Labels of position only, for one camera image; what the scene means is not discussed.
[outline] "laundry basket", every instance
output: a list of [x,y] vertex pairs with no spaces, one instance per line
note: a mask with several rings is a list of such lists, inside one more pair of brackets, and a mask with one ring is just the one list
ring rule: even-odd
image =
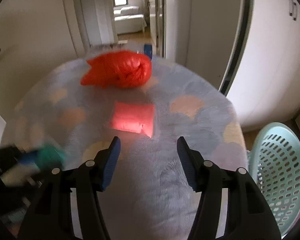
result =
[[284,236],[300,212],[300,142],[284,124],[268,124],[258,133],[248,160],[249,174]]

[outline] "table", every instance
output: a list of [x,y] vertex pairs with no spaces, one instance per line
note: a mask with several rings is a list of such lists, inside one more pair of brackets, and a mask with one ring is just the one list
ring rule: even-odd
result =
[[[220,168],[247,168],[242,131],[226,97],[181,65],[159,57],[152,63],[151,79],[128,90],[81,86],[89,69],[84,59],[59,66],[17,104],[2,139],[3,145],[26,150],[57,143],[67,153],[65,168],[72,169],[118,136],[122,150],[111,185],[98,193],[111,239],[187,238],[200,193],[192,191],[183,173],[176,150],[180,136]],[[111,129],[115,101],[155,104],[153,138]],[[223,228],[225,210],[223,202]]]

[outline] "round table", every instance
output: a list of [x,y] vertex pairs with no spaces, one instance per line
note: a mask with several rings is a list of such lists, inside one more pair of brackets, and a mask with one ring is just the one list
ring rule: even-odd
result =
[[[152,64],[152,77],[143,87],[125,90],[81,86],[90,68],[84,59],[59,66],[17,104],[2,139],[2,145],[15,143],[25,150],[57,143],[67,154],[65,169],[72,169],[118,136],[122,149],[111,185],[98,193],[111,239],[187,238],[200,193],[189,187],[181,167],[180,136],[220,168],[247,168],[242,131],[226,97],[181,65],[159,57]],[[116,101],[154,104],[153,137],[112,129]],[[225,210],[223,203],[223,226]],[[80,235],[76,223],[74,231]]]

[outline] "silver screw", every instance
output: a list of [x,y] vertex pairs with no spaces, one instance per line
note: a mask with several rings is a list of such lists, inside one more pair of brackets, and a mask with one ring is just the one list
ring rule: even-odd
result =
[[203,165],[206,167],[212,167],[213,163],[211,161],[204,161]]
[[53,174],[53,175],[56,175],[56,174],[58,174],[60,172],[60,169],[59,168],[54,168],[52,171],[51,171],[51,173]]
[[239,168],[239,173],[240,174],[246,174],[247,173],[247,170],[245,168]]
[[92,167],[94,165],[94,160],[88,160],[86,161],[86,166],[87,167]]

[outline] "green object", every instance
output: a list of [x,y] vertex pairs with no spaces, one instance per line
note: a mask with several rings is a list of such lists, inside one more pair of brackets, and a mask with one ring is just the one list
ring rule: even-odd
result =
[[300,212],[300,142],[286,125],[270,123],[258,133],[248,160],[284,236]]
[[39,150],[35,164],[43,171],[46,169],[62,167],[65,153],[53,145],[46,144]]

